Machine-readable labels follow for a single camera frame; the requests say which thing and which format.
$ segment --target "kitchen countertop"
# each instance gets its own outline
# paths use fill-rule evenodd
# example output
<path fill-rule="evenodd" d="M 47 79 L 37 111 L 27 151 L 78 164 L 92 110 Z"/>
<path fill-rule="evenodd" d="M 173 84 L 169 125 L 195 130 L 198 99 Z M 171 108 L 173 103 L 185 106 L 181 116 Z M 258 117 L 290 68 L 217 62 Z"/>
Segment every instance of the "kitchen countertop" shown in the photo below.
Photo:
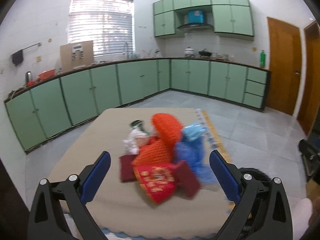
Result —
<path fill-rule="evenodd" d="M 262 71 L 266 71 L 266 72 L 270 72 L 270 70 L 268 69 L 263 69 L 263 68 L 259 68 L 259 67 L 255 67 L 255 66 L 251 66 L 251 65 L 247 65 L 247 64 L 241 64 L 241 63 L 237 63 L 237 62 L 233 62 L 233 61 L 226 61 L 226 60 L 218 60 L 218 59 L 209 59 L 209 58 L 200 58 L 200 57 L 194 57 L 194 58 L 191 58 L 191 57 L 153 57 L 153 58 L 138 58 L 138 59 L 129 59 L 129 60 L 120 60 L 120 61 L 111 61 L 111 62 L 104 62 L 104 63 L 101 63 L 101 64 L 95 64 L 95 65 L 90 65 L 90 66 L 87 66 L 87 67 L 82 67 L 82 68 L 77 68 L 77 69 L 74 69 L 74 70 L 71 70 L 71 71 L 67 71 L 67 72 L 63 72 L 63 73 L 60 73 L 60 74 L 57 74 L 57 75 L 54 75 L 53 77 L 51 78 L 48 78 L 46 80 L 43 80 L 41 82 L 38 82 L 32 86 L 29 86 L 29 87 L 26 87 L 26 88 L 23 88 L 23 89 L 20 89 L 19 91 L 17 91 L 14 96 L 12 98 L 15 98 L 16 96 L 36 87 L 36 86 L 39 86 L 41 84 L 44 84 L 46 82 L 49 82 L 51 80 L 54 80 L 54 79 L 57 79 L 57 78 L 60 78 L 60 77 L 63 77 L 63 76 L 67 76 L 69 74 L 73 74 L 73 73 L 76 73 L 76 72 L 80 72 L 80 71 L 83 71 L 83 70 L 87 70 L 87 69 L 92 69 L 92 68 L 96 68 L 96 67 L 102 67 L 102 66 L 108 66 L 108 65 L 114 65 L 114 64 L 120 64 L 120 63 L 126 63 L 126 62 L 134 62 L 134 61 L 145 61 L 145 60 L 156 60 L 156 59 L 190 59 L 190 60 L 206 60 L 206 61 L 216 61 L 216 62 L 222 62 L 222 63 L 230 63 L 230 64 L 235 64 L 235 65 L 241 65 L 241 66 L 247 66 L 247 67 L 251 67 L 251 68 L 256 68 L 256 69 L 259 69 L 259 70 L 262 70 Z M 9 97 L 4 100 L 4 102 L 8 102 L 10 99 Z"/>

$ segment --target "window blinds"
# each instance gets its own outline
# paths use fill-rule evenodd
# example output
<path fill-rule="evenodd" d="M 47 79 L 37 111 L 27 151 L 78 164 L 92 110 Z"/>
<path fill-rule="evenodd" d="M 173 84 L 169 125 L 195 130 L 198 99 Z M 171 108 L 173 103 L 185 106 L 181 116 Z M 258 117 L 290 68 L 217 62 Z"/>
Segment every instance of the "window blinds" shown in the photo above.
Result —
<path fill-rule="evenodd" d="M 132 16 L 133 0 L 72 0 L 68 42 L 93 40 L 95 56 L 132 52 Z"/>

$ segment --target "white pot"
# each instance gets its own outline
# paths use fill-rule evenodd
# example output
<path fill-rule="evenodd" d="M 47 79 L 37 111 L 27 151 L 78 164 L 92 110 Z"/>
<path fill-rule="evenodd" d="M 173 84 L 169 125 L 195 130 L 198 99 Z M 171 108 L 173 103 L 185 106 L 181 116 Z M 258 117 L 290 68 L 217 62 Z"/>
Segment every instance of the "white pot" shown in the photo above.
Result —
<path fill-rule="evenodd" d="M 192 56 L 195 54 L 195 50 L 190 48 L 190 47 L 187 47 L 185 50 L 184 50 L 184 55 L 188 55 L 188 56 Z"/>

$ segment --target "black towel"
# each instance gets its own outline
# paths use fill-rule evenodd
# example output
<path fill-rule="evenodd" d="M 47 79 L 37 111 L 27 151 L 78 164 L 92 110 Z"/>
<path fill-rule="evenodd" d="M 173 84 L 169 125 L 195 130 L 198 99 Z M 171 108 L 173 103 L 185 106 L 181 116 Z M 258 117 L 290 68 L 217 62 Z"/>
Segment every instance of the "black towel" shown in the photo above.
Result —
<path fill-rule="evenodd" d="M 12 54 L 12 63 L 15 66 L 18 66 L 23 62 L 23 50 L 19 50 L 16 53 Z"/>

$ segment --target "towel rack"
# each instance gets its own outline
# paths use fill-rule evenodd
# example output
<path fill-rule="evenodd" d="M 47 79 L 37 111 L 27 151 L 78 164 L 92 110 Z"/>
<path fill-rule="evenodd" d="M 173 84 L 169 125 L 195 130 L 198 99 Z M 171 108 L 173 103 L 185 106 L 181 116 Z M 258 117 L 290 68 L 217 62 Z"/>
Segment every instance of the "towel rack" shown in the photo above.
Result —
<path fill-rule="evenodd" d="M 33 47 L 33 46 L 37 46 L 37 45 L 38 45 L 38 47 L 41 46 L 41 45 L 42 45 L 42 42 L 39 42 L 39 43 L 37 43 L 37 44 L 33 44 L 33 45 L 31 45 L 31 46 L 29 46 L 29 47 L 26 47 L 26 48 L 24 48 L 24 49 L 22 49 L 22 50 L 29 49 L 29 48 L 31 48 L 31 47 Z"/>

